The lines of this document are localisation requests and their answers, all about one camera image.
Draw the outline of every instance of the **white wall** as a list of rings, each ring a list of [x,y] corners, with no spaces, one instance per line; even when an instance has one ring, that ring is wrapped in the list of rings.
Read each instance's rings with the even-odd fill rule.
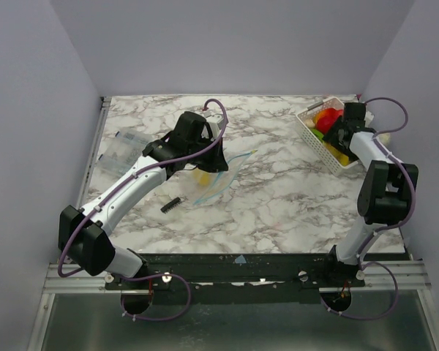
[[[412,0],[52,0],[101,94],[361,93]]]
[[[439,311],[439,0],[413,5],[363,98],[377,96],[398,99],[410,113],[391,147],[420,172],[416,212],[403,234],[427,265]],[[374,102],[370,108],[378,127],[402,122],[401,112],[389,103]]]
[[[98,96],[48,0],[0,0],[0,351],[27,347]]]

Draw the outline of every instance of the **table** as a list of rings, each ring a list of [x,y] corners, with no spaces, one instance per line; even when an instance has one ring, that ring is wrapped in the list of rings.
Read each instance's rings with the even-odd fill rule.
[[[113,97],[98,155],[122,127],[163,136],[185,110],[200,112],[212,96]],[[143,198],[110,239],[140,253],[328,252],[351,228],[364,172],[335,177],[296,131],[295,113],[322,96],[215,96],[228,111],[226,154],[257,149],[231,187],[200,205],[161,207],[183,193],[187,171],[178,172]],[[340,97],[354,101],[354,96]],[[114,178],[96,165],[88,199]],[[398,230],[382,235],[371,252],[403,252]]]

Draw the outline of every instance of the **basket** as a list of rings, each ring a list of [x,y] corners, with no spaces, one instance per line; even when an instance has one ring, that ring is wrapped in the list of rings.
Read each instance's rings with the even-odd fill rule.
[[[335,176],[339,176],[342,173],[358,172],[360,169],[359,167],[355,166],[359,163],[359,161],[352,162],[348,166],[342,166],[330,153],[330,151],[327,150],[327,148],[321,143],[321,141],[304,124],[304,121],[307,119],[313,118],[320,111],[331,107],[336,110],[341,110],[343,109],[344,104],[337,97],[329,97],[324,99],[322,102],[309,106],[305,110],[302,110],[300,113],[298,113],[296,115],[298,117],[298,133]],[[370,112],[366,113],[366,125],[372,121],[372,117],[373,116]]]

